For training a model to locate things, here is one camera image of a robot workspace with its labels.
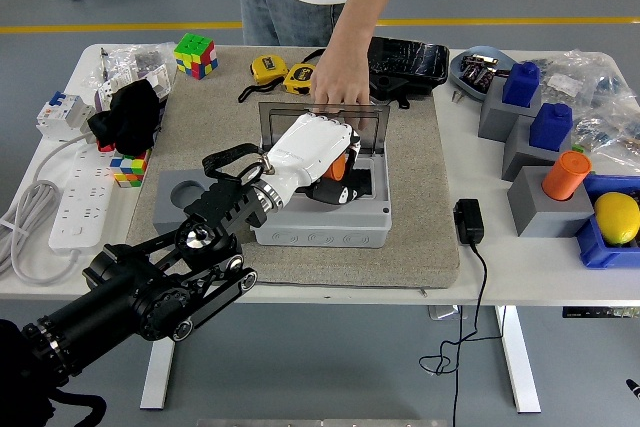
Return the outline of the person's left hand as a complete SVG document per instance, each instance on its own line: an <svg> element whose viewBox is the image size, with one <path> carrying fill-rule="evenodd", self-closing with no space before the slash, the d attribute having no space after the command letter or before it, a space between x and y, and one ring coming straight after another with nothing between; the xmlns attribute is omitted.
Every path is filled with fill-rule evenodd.
<svg viewBox="0 0 640 427"><path fill-rule="evenodd" d="M367 47L329 45L311 78L311 97L319 106L371 106Z"/></svg>

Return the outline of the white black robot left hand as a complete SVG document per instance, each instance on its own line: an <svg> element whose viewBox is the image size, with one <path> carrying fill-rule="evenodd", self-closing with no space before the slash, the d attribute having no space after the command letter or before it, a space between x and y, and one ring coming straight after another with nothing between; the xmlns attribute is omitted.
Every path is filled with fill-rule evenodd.
<svg viewBox="0 0 640 427"><path fill-rule="evenodd" d="M351 125L305 113L263 155L265 171L256 185L276 210L298 189L313 200L344 205L366 190L353 169L359 151L360 136Z"/></svg>

